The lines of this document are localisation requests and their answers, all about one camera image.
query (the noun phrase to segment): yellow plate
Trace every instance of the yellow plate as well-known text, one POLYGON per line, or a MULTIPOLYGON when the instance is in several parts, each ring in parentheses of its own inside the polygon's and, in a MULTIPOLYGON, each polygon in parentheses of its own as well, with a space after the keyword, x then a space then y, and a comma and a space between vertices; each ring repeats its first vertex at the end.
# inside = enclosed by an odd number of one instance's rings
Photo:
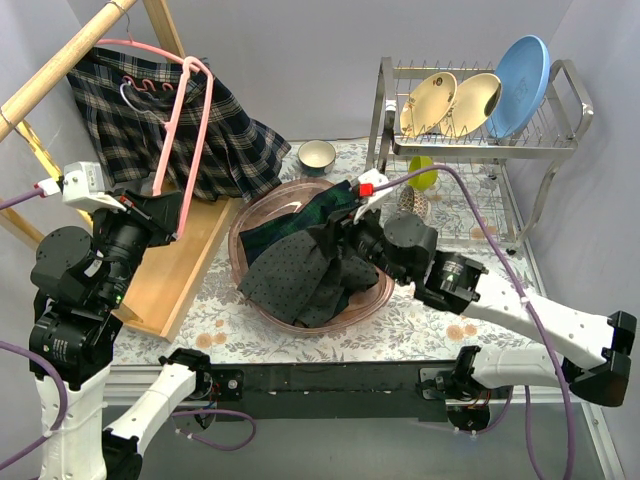
POLYGON ((456 77, 449 72, 431 75, 418 85, 400 113, 402 133, 416 137, 435 127, 449 111, 457 86, 456 77))
POLYGON ((500 100, 502 85, 492 73, 479 73, 458 87, 447 116, 440 122, 440 132, 448 137, 462 137, 487 121, 500 100))

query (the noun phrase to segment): gray wall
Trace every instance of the gray wall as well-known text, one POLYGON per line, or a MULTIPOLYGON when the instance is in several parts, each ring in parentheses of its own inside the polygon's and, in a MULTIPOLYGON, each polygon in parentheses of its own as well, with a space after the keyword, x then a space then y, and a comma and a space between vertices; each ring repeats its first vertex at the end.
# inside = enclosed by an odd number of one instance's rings
MULTIPOLYGON (((593 313, 640 315, 640 3, 614 3, 574 0, 551 41, 553 58, 574 60, 595 118, 558 174, 531 242, 551 298, 593 313)), ((525 216, 545 167, 510 165, 525 216)), ((640 349, 633 357, 627 401, 605 413, 627 477, 640 478, 640 349)))
MULTIPOLYGON (((0 0, 0 104, 4 103, 78 30, 65 0, 0 0)), ((93 159, 95 154, 80 123, 71 92, 63 82, 28 115, 28 121, 60 164, 93 159)), ((46 177, 27 144, 12 133, 0 143, 0 196, 10 198, 46 177)), ((81 225, 79 216, 59 198, 35 199, 17 207, 42 232, 64 224, 81 225)), ((0 228, 0 337, 27 347, 33 325, 29 282, 34 253, 0 228)), ((0 458, 3 460, 40 435, 40 402, 27 361, 0 352, 0 458)), ((35 453, 0 474, 31 478, 39 472, 35 453)))
MULTIPOLYGON (((81 22, 103 0, 69 0, 81 22)), ((367 135, 382 55, 435 63, 494 62, 522 35, 550 40, 570 0, 174 0, 187 53, 249 115, 287 139, 367 135)), ((153 41, 142 5, 132 33, 153 41)), ((114 29, 122 36, 125 21, 114 29)))

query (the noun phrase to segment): plaid skirt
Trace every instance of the plaid skirt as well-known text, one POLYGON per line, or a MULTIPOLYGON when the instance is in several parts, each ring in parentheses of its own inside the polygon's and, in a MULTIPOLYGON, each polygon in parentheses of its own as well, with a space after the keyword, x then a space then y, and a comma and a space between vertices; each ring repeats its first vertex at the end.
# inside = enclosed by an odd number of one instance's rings
MULTIPOLYGON (((160 159, 182 66, 155 63, 123 53, 93 48, 68 74, 76 105, 85 121, 103 170, 111 183, 146 178, 160 159), (126 87, 131 109, 120 95, 124 76, 155 91, 126 87), (173 90, 163 90, 163 84, 173 90)), ((167 173, 181 188, 187 184, 202 118, 207 77, 192 73, 169 157, 167 173)), ((280 185, 282 158, 291 146, 276 132, 245 113, 216 77, 213 102, 194 194, 206 200, 218 195, 245 201, 280 185)))

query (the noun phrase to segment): wooden rack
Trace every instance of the wooden rack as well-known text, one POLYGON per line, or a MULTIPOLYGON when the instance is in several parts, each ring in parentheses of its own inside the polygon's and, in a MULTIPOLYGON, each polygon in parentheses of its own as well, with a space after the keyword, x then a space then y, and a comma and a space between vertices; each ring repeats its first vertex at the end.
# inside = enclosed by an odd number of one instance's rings
MULTIPOLYGON (((45 169, 50 174, 57 169, 23 120, 134 3, 136 0, 107 3, 2 105, 2 112, 11 124, 0 116, 0 142, 15 126, 45 169)), ((184 57, 166 0, 143 0, 143 3, 160 46, 184 57)), ((117 316, 132 328, 172 341, 240 203, 238 199, 227 198, 220 198, 215 203, 194 199, 182 238, 167 247, 150 249, 145 253, 121 307, 115 312, 117 316)), ((0 212, 0 226, 34 249, 43 238, 41 232, 12 209, 0 212)))

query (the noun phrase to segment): floral pattern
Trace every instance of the floral pattern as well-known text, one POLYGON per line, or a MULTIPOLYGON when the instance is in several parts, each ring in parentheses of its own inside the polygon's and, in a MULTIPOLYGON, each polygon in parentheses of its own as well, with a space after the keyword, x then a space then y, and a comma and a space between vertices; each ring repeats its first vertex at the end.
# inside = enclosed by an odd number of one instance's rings
MULTIPOLYGON (((334 145, 336 164, 327 179, 338 182, 356 178, 364 170, 366 141, 334 145)), ((283 182, 301 176, 295 161, 299 146, 293 145, 283 162, 283 182)), ((509 221, 503 199, 497 193, 498 182, 491 177, 492 167, 474 163, 450 165, 462 175, 492 233, 504 240, 509 221)), ((403 171, 406 171, 404 161, 389 161, 390 177, 403 171)), ((438 181, 426 193, 432 203, 430 218, 426 220, 439 231, 439 248, 455 249, 507 278, 486 241, 475 239, 474 229, 478 225, 455 181, 440 172, 438 181), (460 240, 470 242, 461 246, 460 240)), ((394 207, 392 201, 387 202, 383 213, 389 214, 394 207)), ((509 261, 520 280, 528 288, 534 288, 526 258, 518 254, 509 261)), ((214 363, 276 363, 453 359, 464 345, 524 349, 533 343, 497 325, 425 307, 413 299, 412 287, 398 286, 387 305, 344 330, 322 335, 284 332, 263 319, 236 290, 225 239, 175 341, 168 343, 124 328, 116 340, 114 363, 157 364, 158 357, 177 347, 202 350, 214 363)))

